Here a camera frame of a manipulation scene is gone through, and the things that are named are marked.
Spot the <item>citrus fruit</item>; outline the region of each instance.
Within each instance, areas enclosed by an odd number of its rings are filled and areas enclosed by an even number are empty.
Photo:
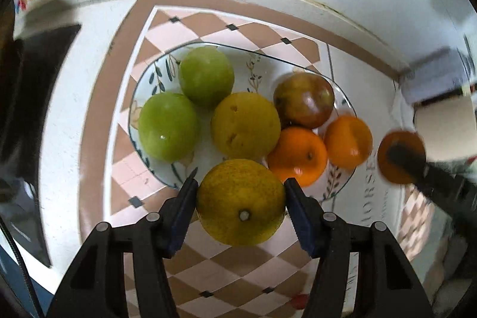
[[[365,162],[373,150],[373,136],[361,119],[340,116],[324,136],[328,158],[335,166],[353,170]]]
[[[268,240],[285,217],[285,189],[266,167],[229,159],[207,173],[197,192],[197,214],[214,239],[230,246]]]
[[[234,86],[234,69],[227,56],[214,46],[190,51],[179,66],[179,83],[183,93],[195,104],[214,108]]]
[[[233,93],[215,108],[211,120],[215,146],[231,158],[259,159],[280,137],[280,118],[271,102],[252,92]]]
[[[275,89],[273,103],[283,127],[300,125],[312,130],[330,118],[334,91],[320,75],[295,73]]]
[[[326,168],[328,156],[321,138],[302,127],[284,129],[275,149],[267,157],[269,169],[282,182],[295,178],[301,187],[310,186]]]
[[[425,156],[424,143],[415,132],[410,131],[392,131],[381,140],[378,148],[378,168],[381,174],[392,184],[406,185],[410,184],[413,179],[399,166],[388,161],[386,153],[390,146],[402,143],[417,154]]]
[[[179,93],[158,93],[139,114],[139,139],[151,157],[172,163],[194,150],[199,119],[190,100]]]

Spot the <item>screw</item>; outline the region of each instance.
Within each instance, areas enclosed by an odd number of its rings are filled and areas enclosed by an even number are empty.
[[[374,227],[380,232],[384,232],[387,229],[387,226],[382,221],[377,221],[374,223]]]
[[[109,228],[109,224],[107,222],[101,222],[98,225],[96,225],[96,230],[98,232],[104,232],[106,229]]]
[[[323,214],[323,220],[329,221],[331,223],[336,221],[336,215],[333,212],[326,212]]]
[[[146,216],[146,220],[152,223],[159,220],[160,217],[161,215],[158,212],[151,212]]]

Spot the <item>ceramic bowl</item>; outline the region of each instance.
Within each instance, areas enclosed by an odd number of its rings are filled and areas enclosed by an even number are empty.
[[[152,62],[141,75],[132,97],[128,121],[129,136],[139,157],[151,173],[159,181],[176,189],[180,189],[184,180],[195,168],[198,168],[195,179],[200,183],[210,169],[227,159],[212,143],[210,120],[213,111],[196,107],[201,126],[200,140],[190,155],[172,164],[157,161],[147,155],[139,140],[137,122],[141,107],[152,95],[166,91],[182,93],[178,79],[179,64],[192,49],[205,45],[216,47],[230,60],[235,71],[232,93],[240,91],[259,93],[269,101],[273,101],[276,85],[283,78],[294,72],[316,73],[268,55],[206,42],[185,44]],[[338,116],[356,116],[354,108],[341,88],[329,78],[325,78],[334,88],[335,109],[330,119],[314,130],[319,135],[323,135],[328,124]],[[313,196],[319,201],[331,199],[345,186],[353,172],[333,166],[328,161],[321,177],[311,186],[304,188],[304,191],[308,196]]]

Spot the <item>orange fruit in hand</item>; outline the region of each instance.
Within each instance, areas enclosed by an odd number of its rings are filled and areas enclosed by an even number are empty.
[[[392,131],[381,140],[381,144],[378,148],[378,167],[381,174],[391,184],[410,184],[413,178],[406,173],[399,166],[390,162],[387,158],[388,149],[396,144],[402,143],[417,154],[421,154],[425,157],[424,143],[415,132],[410,131]]]
[[[366,161],[373,150],[369,127],[353,116],[340,116],[333,121],[326,128],[324,142],[330,162],[347,170]]]
[[[321,138],[302,127],[284,129],[275,149],[267,157],[269,169],[282,182],[293,177],[301,187],[315,182],[325,170],[327,161]]]

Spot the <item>tomato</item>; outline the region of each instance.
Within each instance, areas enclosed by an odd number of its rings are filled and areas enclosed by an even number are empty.
[[[304,310],[308,303],[308,294],[296,295],[290,301],[290,304],[295,310]]]

